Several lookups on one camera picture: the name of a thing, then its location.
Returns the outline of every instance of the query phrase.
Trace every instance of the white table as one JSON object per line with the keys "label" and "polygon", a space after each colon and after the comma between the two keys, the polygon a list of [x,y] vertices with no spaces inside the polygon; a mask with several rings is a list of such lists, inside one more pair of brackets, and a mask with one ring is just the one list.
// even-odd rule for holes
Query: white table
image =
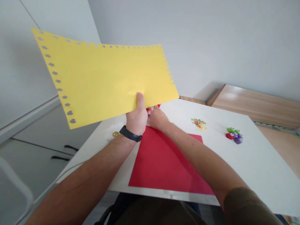
{"label": "white table", "polygon": [[[204,144],[221,156],[273,213],[300,216],[300,180],[248,116],[180,99],[162,104],[161,109],[185,132],[201,135]],[[208,129],[198,131],[191,118],[205,121]],[[125,123],[125,115],[102,121],[62,173],[99,152],[113,139],[112,133],[119,131]],[[241,130],[244,143],[237,145],[227,139],[227,127]],[[219,205],[211,195],[129,187],[138,148],[139,143],[121,166],[109,190]],[[67,172],[58,183],[76,168]]]}

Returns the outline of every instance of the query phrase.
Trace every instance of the yellow paper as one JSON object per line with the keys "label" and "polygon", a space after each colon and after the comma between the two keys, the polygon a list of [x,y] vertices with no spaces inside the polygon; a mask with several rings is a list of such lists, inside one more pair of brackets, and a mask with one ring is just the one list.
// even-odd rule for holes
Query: yellow paper
{"label": "yellow paper", "polygon": [[32,28],[70,129],[178,98],[162,45],[87,43]]}

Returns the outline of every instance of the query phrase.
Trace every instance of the dark shirt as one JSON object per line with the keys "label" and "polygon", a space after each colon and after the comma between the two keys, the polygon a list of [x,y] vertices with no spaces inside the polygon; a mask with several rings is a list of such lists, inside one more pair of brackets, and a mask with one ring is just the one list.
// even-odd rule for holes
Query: dark shirt
{"label": "dark shirt", "polygon": [[[224,211],[230,224],[281,225],[258,196],[247,188],[233,189],[224,200]],[[144,196],[133,202],[116,222],[126,224],[199,224],[206,223],[181,201]]]}

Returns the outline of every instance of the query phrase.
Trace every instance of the cabinet handle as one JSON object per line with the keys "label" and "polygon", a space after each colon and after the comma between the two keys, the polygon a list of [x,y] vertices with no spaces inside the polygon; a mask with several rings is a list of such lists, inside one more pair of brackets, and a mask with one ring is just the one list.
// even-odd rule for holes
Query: cabinet handle
{"label": "cabinet handle", "polygon": [[59,156],[52,156],[51,158],[52,159],[61,159],[61,160],[65,160],[65,161],[70,161],[70,159],[62,158],[62,157],[59,157]]}
{"label": "cabinet handle", "polygon": [[74,147],[72,147],[72,146],[70,146],[70,145],[65,145],[64,148],[71,148],[71,149],[74,149],[74,150],[77,151],[77,152],[79,151],[78,148],[74,148]]}

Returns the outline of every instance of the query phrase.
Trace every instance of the watch strap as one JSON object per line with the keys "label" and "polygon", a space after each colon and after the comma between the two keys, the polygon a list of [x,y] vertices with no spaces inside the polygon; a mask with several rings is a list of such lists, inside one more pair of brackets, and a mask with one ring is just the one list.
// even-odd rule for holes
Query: watch strap
{"label": "watch strap", "polygon": [[131,133],[129,130],[126,129],[125,125],[120,130],[120,133],[123,134],[125,137],[129,138],[130,140],[133,140],[136,142],[140,142],[143,137],[142,135],[138,136],[134,133]]}

